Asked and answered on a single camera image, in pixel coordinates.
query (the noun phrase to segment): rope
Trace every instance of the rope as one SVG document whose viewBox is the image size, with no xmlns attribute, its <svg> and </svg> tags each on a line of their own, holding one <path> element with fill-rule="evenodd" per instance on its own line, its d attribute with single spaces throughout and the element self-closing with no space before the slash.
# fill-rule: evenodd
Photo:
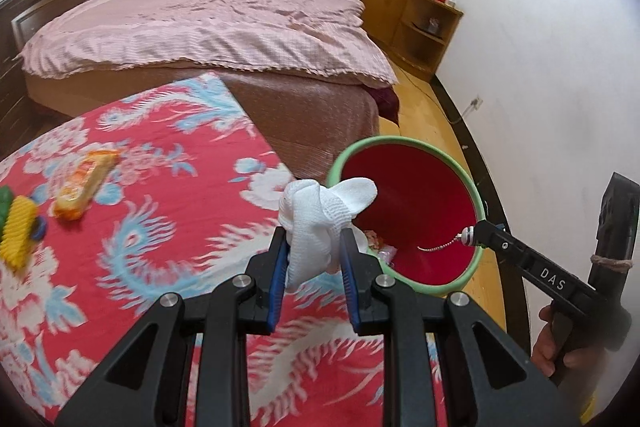
<svg viewBox="0 0 640 427">
<path fill-rule="evenodd" d="M 599 255 L 592 255 L 591 262 L 597 266 L 604 266 L 618 273 L 626 273 L 634 265 L 631 259 L 608 259 L 607 257 L 600 257 Z"/>
<path fill-rule="evenodd" d="M 440 246 L 440 247 L 435 247 L 435 248 L 420 248 L 418 247 L 418 250 L 423 251 L 423 252 L 435 252 L 438 250 L 444 250 L 447 247 L 450 247 L 451 245 L 453 245 L 456 241 L 458 240 L 458 236 L 454 237 L 453 239 L 451 239 L 451 241 L 449 241 L 448 243 Z"/>
</svg>

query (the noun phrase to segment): green bucket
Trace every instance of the green bucket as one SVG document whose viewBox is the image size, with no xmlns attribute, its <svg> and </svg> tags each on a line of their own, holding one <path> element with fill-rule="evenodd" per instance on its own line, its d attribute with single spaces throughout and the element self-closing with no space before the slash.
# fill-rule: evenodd
<svg viewBox="0 0 640 427">
<path fill-rule="evenodd" d="M 462 290 L 474 274 L 482 248 L 451 241 L 463 228 L 484 219 L 480 194 L 464 169 L 428 143 L 402 136 L 374 136 L 344 150 L 327 175 L 327 186 L 355 177 L 370 178 L 378 197 L 355 220 L 396 247 L 385 273 L 431 295 Z"/>
</svg>

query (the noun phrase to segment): dark red cloth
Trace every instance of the dark red cloth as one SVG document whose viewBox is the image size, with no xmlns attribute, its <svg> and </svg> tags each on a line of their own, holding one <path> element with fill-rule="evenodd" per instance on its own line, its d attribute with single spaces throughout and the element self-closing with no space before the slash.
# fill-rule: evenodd
<svg viewBox="0 0 640 427">
<path fill-rule="evenodd" d="M 362 86 L 367 91 L 378 106 L 378 113 L 381 118 L 398 125 L 398 113 L 400 113 L 400 99 L 393 87 L 384 89 L 374 89 L 373 87 Z"/>
</svg>

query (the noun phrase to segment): human hand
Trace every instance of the human hand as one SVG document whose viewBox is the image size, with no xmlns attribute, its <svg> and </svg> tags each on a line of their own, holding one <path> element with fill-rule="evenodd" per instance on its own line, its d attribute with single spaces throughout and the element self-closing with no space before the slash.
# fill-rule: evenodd
<svg viewBox="0 0 640 427">
<path fill-rule="evenodd" d="M 551 333 L 551 320 L 553 319 L 551 305 L 542 308 L 538 317 L 545 321 L 546 325 L 540 331 L 536 344 L 533 346 L 531 362 L 548 378 L 556 371 L 553 360 L 558 353 L 558 346 L 556 346 Z M 603 356 L 603 348 L 585 347 L 567 353 L 562 361 L 569 369 L 587 369 L 595 366 Z"/>
</svg>

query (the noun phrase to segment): power cord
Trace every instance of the power cord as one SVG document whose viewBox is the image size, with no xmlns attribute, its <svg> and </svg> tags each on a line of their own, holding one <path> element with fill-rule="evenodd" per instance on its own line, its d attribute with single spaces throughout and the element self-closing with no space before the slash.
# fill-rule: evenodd
<svg viewBox="0 0 640 427">
<path fill-rule="evenodd" d="M 442 113 L 442 115 L 444 116 L 444 118 L 446 118 L 446 120 L 449 122 L 450 125 L 455 125 L 460 123 L 461 121 L 463 121 L 466 117 L 466 115 L 469 114 L 469 111 L 471 111 L 471 109 L 473 109 L 474 105 L 472 103 L 470 103 L 467 108 L 462 112 L 462 114 L 460 115 L 460 118 L 458 118 L 457 120 L 451 121 L 449 120 L 449 117 L 447 116 L 447 113 L 444 112 L 443 108 L 440 107 L 440 103 L 438 103 L 436 100 L 433 99 L 433 97 L 429 94 L 424 92 L 422 89 L 420 89 L 420 87 L 414 82 L 412 81 L 411 77 L 406 74 L 405 77 L 409 80 L 409 82 L 411 84 L 413 84 L 413 86 L 418 89 L 424 96 L 426 96 L 429 100 L 431 100 L 431 102 L 433 102 L 436 107 L 438 108 L 438 110 Z"/>
</svg>

